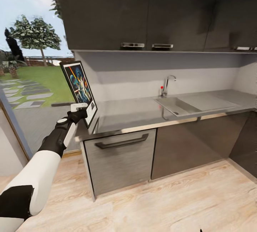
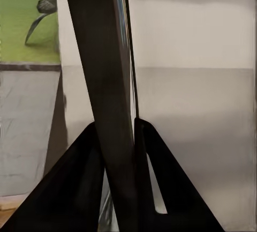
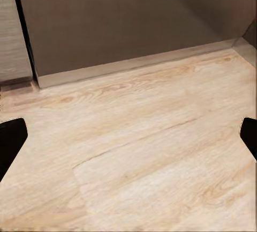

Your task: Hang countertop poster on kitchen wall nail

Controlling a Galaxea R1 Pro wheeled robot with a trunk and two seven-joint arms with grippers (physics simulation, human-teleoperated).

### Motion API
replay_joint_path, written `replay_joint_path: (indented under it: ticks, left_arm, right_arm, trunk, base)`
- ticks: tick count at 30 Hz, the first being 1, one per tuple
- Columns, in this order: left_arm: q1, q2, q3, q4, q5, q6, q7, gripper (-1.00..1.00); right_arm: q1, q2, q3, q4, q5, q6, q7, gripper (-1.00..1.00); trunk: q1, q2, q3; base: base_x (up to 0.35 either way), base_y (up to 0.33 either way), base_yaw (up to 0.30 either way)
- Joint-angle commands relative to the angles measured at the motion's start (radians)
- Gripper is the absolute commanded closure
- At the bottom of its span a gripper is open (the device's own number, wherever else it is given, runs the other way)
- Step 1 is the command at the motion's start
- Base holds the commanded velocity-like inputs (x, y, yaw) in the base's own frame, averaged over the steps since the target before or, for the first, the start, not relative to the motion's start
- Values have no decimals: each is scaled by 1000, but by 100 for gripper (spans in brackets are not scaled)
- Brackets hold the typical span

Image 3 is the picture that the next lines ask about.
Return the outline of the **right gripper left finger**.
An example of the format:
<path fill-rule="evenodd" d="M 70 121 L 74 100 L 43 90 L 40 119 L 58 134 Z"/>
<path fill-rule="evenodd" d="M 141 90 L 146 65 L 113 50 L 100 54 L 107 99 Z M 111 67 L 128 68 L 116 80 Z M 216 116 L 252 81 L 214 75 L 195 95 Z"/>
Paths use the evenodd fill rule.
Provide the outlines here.
<path fill-rule="evenodd" d="M 0 123 L 0 181 L 28 138 L 23 118 Z"/>

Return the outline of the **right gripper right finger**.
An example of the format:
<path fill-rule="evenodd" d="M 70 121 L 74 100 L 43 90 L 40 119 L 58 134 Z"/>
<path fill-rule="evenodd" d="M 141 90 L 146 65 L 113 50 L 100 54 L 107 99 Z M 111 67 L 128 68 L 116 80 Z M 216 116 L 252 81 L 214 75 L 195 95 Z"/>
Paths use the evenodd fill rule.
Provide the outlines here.
<path fill-rule="evenodd" d="M 240 137 L 257 160 L 257 120 L 244 118 Z"/>

